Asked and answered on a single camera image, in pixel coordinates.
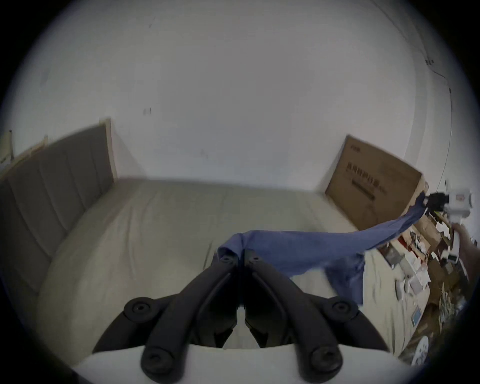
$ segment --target blue towel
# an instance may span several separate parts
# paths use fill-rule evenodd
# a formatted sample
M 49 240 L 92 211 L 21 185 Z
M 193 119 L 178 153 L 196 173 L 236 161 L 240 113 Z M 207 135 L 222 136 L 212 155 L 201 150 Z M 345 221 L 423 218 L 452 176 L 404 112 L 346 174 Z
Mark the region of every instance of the blue towel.
M 260 231 L 233 235 L 218 247 L 217 255 L 243 257 L 245 249 L 254 250 L 262 259 L 287 276 L 301 275 L 311 268 L 323 268 L 339 296 L 363 304 L 363 269 L 366 250 L 398 237 L 425 212 L 421 193 L 415 205 L 398 219 L 363 231 L 351 233 Z

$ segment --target mattress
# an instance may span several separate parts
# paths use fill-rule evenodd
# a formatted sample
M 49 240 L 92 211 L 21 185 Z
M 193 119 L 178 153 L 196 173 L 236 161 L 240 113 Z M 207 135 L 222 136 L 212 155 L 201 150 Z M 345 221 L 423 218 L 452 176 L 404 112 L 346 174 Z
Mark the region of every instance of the mattress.
M 128 300 L 180 292 L 210 265 L 219 245 L 250 229 L 349 232 L 355 227 L 324 195 L 311 192 L 118 180 L 58 248 L 38 296 L 36 330 L 73 366 L 91 354 Z M 367 251 L 365 260 L 361 310 L 398 356 L 415 330 L 412 314 L 417 306 L 425 308 L 429 291 L 398 302 L 399 267 L 392 270 L 377 250 Z M 308 293 L 336 295 L 319 269 L 293 281 Z M 239 319 L 225 347 L 257 345 Z

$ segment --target cable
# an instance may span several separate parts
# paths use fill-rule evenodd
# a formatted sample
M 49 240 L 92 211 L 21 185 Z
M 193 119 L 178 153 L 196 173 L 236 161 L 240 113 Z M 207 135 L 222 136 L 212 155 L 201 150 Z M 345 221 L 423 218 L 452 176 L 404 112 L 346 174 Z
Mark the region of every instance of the cable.
M 428 51 L 427 51 L 427 47 L 425 46 L 425 41 L 423 40 L 423 37 L 420 33 L 420 30 L 418 30 L 418 28 L 416 27 L 415 23 L 412 22 L 413 24 L 413 27 L 415 28 L 415 30 L 417 31 L 419 37 L 420 37 L 420 40 L 422 41 L 422 44 L 423 44 L 423 48 L 425 49 L 425 54 L 427 55 L 427 57 L 425 57 L 424 55 L 424 52 L 421 48 L 417 47 L 415 44 L 411 43 L 409 41 L 409 39 L 404 35 L 403 31 L 398 27 L 398 25 L 396 25 L 396 23 L 393 21 L 393 19 L 387 14 L 387 12 L 385 12 L 382 7 L 380 7 L 376 2 L 375 0 L 370 0 L 370 2 L 380 11 L 384 14 L 384 16 L 392 23 L 392 25 L 395 27 L 395 29 L 400 33 L 400 35 L 403 37 L 403 39 L 409 43 L 413 48 L 415 48 L 417 51 L 420 52 L 420 54 L 423 56 L 423 58 L 425 59 L 425 64 L 427 65 L 427 68 L 432 71 L 433 73 L 437 74 L 438 76 L 441 76 L 443 77 L 446 82 L 447 82 L 447 86 L 448 86 L 448 90 L 450 92 L 450 137 L 448 138 L 448 148 L 447 148 L 447 156 L 445 157 L 445 165 L 444 165 L 444 169 L 442 170 L 442 175 L 440 176 L 440 180 L 438 181 L 438 186 L 437 186 L 437 189 L 436 189 L 436 192 L 438 191 L 438 189 L 440 188 L 440 184 L 442 183 L 442 177 L 444 176 L 444 173 L 445 173 L 445 168 L 447 166 L 447 161 L 448 161 L 448 154 L 450 153 L 450 143 L 452 142 L 452 121 L 453 121 L 453 102 L 452 102 L 452 87 L 450 86 L 450 82 L 448 81 L 448 79 L 443 76 L 442 74 L 438 73 L 437 71 L 434 71 L 432 68 L 430 68 L 430 65 L 434 63 L 433 60 L 430 59 L 430 55 L 428 54 Z

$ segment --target gray headboard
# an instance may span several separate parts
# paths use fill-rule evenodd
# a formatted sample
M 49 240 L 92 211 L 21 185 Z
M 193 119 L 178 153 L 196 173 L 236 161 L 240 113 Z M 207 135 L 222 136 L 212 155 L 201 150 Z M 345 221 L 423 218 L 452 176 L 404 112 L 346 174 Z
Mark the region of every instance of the gray headboard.
M 107 120 L 54 142 L 0 180 L 1 279 L 31 328 L 58 246 L 113 183 L 109 129 Z

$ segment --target white wall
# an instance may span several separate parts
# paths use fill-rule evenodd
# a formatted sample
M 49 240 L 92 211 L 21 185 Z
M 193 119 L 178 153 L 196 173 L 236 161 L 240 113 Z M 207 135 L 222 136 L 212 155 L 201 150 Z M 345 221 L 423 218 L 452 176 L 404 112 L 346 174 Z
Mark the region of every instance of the white wall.
M 42 37 L 3 126 L 18 153 L 111 116 L 121 176 L 312 190 L 348 133 L 403 157 L 415 78 L 369 1 L 97 1 Z

